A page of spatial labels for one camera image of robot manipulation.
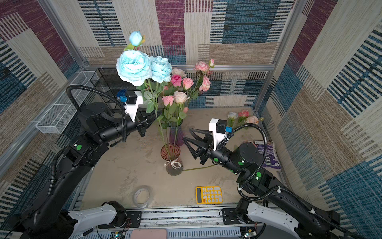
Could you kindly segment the purple blue glass vase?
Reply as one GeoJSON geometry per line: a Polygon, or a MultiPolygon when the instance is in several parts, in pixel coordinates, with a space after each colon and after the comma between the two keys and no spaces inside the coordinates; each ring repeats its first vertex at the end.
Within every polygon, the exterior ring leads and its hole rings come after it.
{"type": "Polygon", "coordinates": [[[168,124],[169,129],[169,143],[176,144],[177,146],[182,146],[184,144],[184,132],[182,130],[183,120],[181,119],[178,123],[170,122],[168,124]]]}

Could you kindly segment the dark red glass vase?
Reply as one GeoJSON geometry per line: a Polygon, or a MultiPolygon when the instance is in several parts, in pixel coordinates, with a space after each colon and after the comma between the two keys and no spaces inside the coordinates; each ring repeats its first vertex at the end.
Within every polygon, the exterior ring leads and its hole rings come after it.
{"type": "Polygon", "coordinates": [[[165,160],[164,166],[169,175],[178,176],[183,172],[184,167],[180,159],[181,149],[178,145],[166,144],[162,147],[160,155],[165,160]]]}

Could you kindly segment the pale cream rose stem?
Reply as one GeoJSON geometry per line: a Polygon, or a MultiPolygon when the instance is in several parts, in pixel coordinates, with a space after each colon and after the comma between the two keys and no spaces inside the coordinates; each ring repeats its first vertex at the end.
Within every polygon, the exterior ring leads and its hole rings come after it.
{"type": "Polygon", "coordinates": [[[176,91],[174,93],[176,111],[175,111],[175,123],[178,123],[180,120],[184,120],[187,116],[189,108],[186,106],[190,97],[185,92],[176,91]]]}

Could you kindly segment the magenta rose stem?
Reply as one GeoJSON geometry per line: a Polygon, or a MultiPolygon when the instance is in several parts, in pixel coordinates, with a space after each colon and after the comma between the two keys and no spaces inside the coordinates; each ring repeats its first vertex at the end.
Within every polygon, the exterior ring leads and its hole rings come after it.
{"type": "Polygon", "coordinates": [[[172,75],[171,84],[176,90],[181,87],[182,82],[183,82],[183,79],[182,79],[181,75],[177,75],[177,74],[172,75]]]}

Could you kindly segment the pink tulip bud stem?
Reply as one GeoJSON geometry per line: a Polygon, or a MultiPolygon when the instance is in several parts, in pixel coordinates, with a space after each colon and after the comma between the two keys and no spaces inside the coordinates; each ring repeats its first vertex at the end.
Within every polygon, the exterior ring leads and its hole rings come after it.
{"type": "Polygon", "coordinates": [[[194,81],[191,78],[183,79],[183,88],[184,90],[190,89],[194,85],[194,81]]]}

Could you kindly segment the cream white rose stem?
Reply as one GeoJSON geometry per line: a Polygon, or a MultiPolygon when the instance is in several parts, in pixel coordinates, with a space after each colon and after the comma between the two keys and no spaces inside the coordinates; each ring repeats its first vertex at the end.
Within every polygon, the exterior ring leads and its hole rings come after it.
{"type": "Polygon", "coordinates": [[[182,69],[178,69],[178,68],[173,68],[172,71],[171,71],[172,75],[179,75],[181,76],[182,78],[186,77],[187,74],[185,73],[184,70],[182,69]]]}

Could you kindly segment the light blue peony stem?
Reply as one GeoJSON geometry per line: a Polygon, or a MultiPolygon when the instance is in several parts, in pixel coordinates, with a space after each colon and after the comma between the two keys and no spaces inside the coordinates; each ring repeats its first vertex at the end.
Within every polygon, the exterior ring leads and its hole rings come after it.
{"type": "Polygon", "coordinates": [[[153,113],[159,126],[163,118],[159,112],[159,97],[171,80],[172,66],[167,58],[149,56],[139,50],[145,42],[145,36],[140,31],[134,31],[129,36],[129,45],[123,50],[116,62],[119,78],[130,83],[136,90],[138,106],[143,105],[147,113],[153,113]]]}

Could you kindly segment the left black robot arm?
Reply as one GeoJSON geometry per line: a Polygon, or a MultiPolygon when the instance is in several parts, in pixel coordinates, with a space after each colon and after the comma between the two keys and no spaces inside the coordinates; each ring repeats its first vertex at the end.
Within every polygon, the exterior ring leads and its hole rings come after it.
{"type": "Polygon", "coordinates": [[[78,184],[111,147],[126,141],[134,131],[144,136],[156,116],[142,110],[143,96],[139,91],[128,91],[123,96],[114,97],[91,87],[70,85],[66,94],[77,110],[85,132],[54,156],[50,179],[31,207],[12,217],[12,231],[21,233],[23,239],[68,239],[76,234],[89,233],[99,225],[122,227],[127,221],[125,209],[116,201],[83,211],[66,211],[63,207],[78,184]],[[121,117],[112,117],[103,102],[79,106],[72,95],[73,90],[108,98],[119,105],[121,117]]]}

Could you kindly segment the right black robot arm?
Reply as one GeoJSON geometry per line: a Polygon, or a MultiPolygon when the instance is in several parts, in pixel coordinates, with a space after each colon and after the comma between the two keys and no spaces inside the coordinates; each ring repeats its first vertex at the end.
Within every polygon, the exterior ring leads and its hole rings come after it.
{"type": "Polygon", "coordinates": [[[237,192],[241,196],[235,210],[238,222],[263,223],[297,239],[337,239],[334,230],[342,232],[342,239],[361,238],[340,226],[339,213],[324,211],[308,203],[263,167],[268,137],[257,124],[245,123],[228,130],[225,120],[212,119],[209,130],[192,128],[190,134],[192,137],[184,137],[183,141],[194,159],[199,158],[201,164],[210,159],[238,175],[237,192]],[[234,151],[226,148],[237,131],[250,127],[261,133],[263,153],[252,142],[242,143],[234,151]]]}

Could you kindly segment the pile of artificial flowers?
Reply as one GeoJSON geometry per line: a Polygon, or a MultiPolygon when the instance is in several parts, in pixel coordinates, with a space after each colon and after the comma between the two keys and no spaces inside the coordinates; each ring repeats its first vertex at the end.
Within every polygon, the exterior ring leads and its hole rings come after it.
{"type": "Polygon", "coordinates": [[[263,117],[258,118],[256,116],[251,116],[248,110],[242,110],[239,113],[230,112],[227,115],[227,125],[231,128],[235,128],[246,123],[259,124],[262,121],[264,121],[263,117]]]}

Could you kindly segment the yellow calculator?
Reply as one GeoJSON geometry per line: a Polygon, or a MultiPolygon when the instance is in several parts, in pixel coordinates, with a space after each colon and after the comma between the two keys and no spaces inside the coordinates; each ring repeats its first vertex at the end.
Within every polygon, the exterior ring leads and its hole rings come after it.
{"type": "Polygon", "coordinates": [[[196,203],[198,205],[222,204],[222,190],[220,186],[196,187],[196,203]]]}

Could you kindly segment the purple packet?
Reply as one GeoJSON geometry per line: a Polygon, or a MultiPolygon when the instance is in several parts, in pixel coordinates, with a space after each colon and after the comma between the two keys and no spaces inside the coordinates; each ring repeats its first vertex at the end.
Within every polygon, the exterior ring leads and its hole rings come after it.
{"type": "MultiPolygon", "coordinates": [[[[263,154],[264,148],[265,148],[264,142],[261,141],[261,140],[255,140],[254,144],[257,146],[258,151],[261,154],[263,154]]],[[[262,164],[262,167],[263,168],[273,169],[275,171],[280,171],[282,167],[281,167],[281,164],[279,162],[279,159],[278,159],[278,156],[277,156],[277,153],[276,153],[276,148],[274,146],[274,142],[273,141],[269,141],[268,142],[267,149],[268,149],[268,151],[267,151],[264,163],[262,164]]]]}

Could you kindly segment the clear tape roll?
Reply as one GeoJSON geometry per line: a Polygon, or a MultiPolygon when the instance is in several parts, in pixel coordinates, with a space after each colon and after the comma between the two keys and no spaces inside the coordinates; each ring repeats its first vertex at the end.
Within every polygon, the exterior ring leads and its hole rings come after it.
{"type": "Polygon", "coordinates": [[[153,201],[153,193],[148,186],[139,187],[133,195],[133,204],[141,209],[147,208],[153,201]]]}

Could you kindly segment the white mesh wall basket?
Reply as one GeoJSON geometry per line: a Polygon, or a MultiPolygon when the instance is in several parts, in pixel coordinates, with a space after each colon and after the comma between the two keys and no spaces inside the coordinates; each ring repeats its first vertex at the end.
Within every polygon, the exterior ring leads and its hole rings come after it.
{"type": "MultiPolygon", "coordinates": [[[[93,73],[94,71],[81,72],[75,77],[71,85],[91,87],[91,77],[93,73]]],[[[76,89],[72,91],[72,94],[78,105],[81,105],[89,92],[76,89]]],[[[68,98],[66,90],[64,89],[59,98],[48,108],[47,112],[42,116],[35,127],[43,134],[62,134],[76,112],[76,108],[73,106],[73,103],[68,98]]]]}

